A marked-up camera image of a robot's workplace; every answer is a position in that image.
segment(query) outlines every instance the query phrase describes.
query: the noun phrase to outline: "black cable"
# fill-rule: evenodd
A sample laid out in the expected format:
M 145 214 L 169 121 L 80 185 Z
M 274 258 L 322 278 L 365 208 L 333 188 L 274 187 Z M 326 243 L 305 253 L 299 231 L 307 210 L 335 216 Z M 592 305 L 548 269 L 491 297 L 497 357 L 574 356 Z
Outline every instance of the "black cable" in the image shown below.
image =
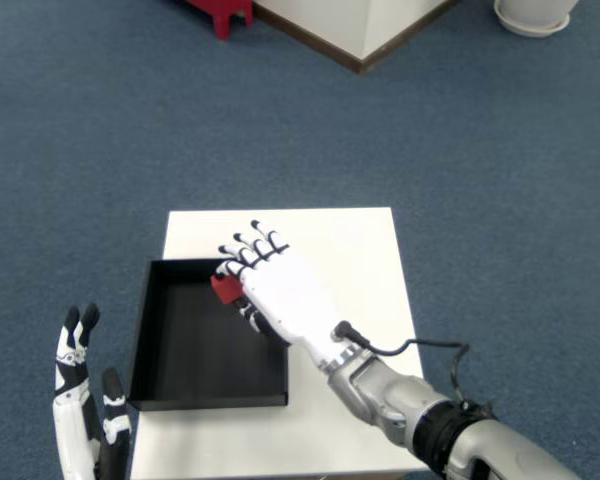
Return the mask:
M 462 389 L 460 388 L 460 383 L 458 382 L 458 364 L 460 363 L 460 359 L 462 359 L 462 357 L 469 351 L 469 344 L 467 343 L 447 342 L 443 340 L 426 340 L 423 338 L 410 338 L 395 350 L 381 350 L 371 345 L 369 339 L 364 337 L 347 321 L 340 322 L 334 329 L 334 334 L 339 338 L 348 338 L 352 342 L 360 345 L 362 348 L 366 348 L 370 352 L 383 357 L 395 357 L 396 355 L 400 355 L 407 348 L 409 348 L 409 345 L 414 343 L 417 345 L 426 345 L 429 347 L 457 348 L 458 351 L 451 360 L 451 367 L 449 371 L 449 376 L 451 377 L 451 385 L 453 385 L 453 390 L 461 403 L 465 405 L 473 403 L 470 400 L 468 400 L 467 397 L 464 395 Z

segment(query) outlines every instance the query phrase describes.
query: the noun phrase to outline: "white wall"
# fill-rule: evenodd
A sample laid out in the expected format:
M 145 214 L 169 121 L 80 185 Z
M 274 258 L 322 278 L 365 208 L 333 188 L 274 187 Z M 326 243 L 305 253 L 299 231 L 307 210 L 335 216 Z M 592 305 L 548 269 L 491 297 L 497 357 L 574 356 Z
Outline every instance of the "white wall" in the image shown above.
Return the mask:
M 380 48 L 444 0 L 370 0 L 362 56 Z
M 268 10 L 362 58 L 372 0 L 256 0 Z
M 255 0 L 363 59 L 444 0 Z

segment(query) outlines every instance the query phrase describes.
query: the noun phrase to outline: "red chair leg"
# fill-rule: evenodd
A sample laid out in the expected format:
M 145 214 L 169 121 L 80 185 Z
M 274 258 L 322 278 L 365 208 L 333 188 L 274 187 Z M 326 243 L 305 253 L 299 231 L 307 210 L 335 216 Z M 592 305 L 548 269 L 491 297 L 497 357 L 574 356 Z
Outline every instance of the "red chair leg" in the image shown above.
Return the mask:
M 251 0 L 242 1 L 242 10 L 244 11 L 244 23 L 247 27 L 250 27 L 253 23 L 253 8 L 251 6 Z
M 220 40 L 227 40 L 229 38 L 229 17 L 226 15 L 213 17 L 213 30 Z

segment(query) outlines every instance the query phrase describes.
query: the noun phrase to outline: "white pot base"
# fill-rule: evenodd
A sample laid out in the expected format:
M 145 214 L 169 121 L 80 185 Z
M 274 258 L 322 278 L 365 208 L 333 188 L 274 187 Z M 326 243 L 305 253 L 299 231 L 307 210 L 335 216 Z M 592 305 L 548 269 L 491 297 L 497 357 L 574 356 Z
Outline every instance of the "white pot base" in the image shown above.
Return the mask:
M 502 12 L 500 11 L 500 0 L 494 1 L 493 9 L 495 10 L 496 15 L 498 15 L 498 19 L 500 20 L 500 23 L 502 24 L 502 26 L 504 28 L 506 28 L 510 32 L 516 33 L 518 35 L 522 35 L 524 37 L 532 37 L 532 38 L 548 37 L 549 35 L 553 35 L 554 33 L 567 28 L 567 26 L 569 25 L 569 22 L 571 21 L 571 15 L 567 14 L 567 16 L 564 17 L 564 19 L 561 22 L 559 22 L 557 25 L 555 25 L 551 28 L 548 28 L 548 29 L 537 28 L 537 27 L 523 25 L 518 22 L 514 22 L 513 20 L 509 20 L 507 17 L 505 17 L 502 14 Z

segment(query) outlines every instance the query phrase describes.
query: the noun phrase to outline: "white robotic hand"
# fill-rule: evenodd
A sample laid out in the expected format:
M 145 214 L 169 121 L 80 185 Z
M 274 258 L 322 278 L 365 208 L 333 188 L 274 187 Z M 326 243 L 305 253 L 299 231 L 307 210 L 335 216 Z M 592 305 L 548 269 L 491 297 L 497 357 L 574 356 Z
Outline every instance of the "white robotic hand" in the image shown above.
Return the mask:
M 234 275 L 271 328 L 286 342 L 306 348 L 319 368 L 338 365 L 355 347 L 331 336 L 341 318 L 329 292 L 275 230 L 257 220 L 251 226 L 257 233 L 236 233 L 239 243 L 219 248 L 231 259 L 217 273 Z
M 104 434 L 89 391 L 86 355 L 99 317 L 94 304 L 82 318 L 71 307 L 58 341 L 53 418 L 65 480 L 122 480 L 126 472 L 131 422 L 115 370 L 106 370 L 102 377 Z

